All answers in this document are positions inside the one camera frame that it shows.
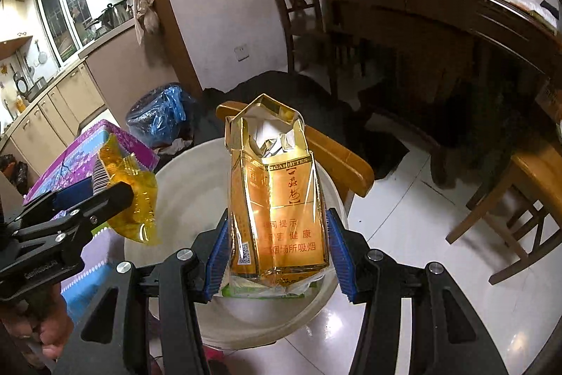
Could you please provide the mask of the person's left hand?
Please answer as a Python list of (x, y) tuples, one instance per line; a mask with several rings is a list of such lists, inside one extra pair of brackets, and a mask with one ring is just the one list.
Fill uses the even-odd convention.
[(56, 360), (73, 331), (73, 322), (68, 315), (60, 284), (51, 287), (47, 311), (43, 311), (42, 316), (42, 319), (26, 317), (22, 308), (1, 305), (1, 322), (8, 334), (16, 340), (25, 340), (36, 334), (44, 356)]

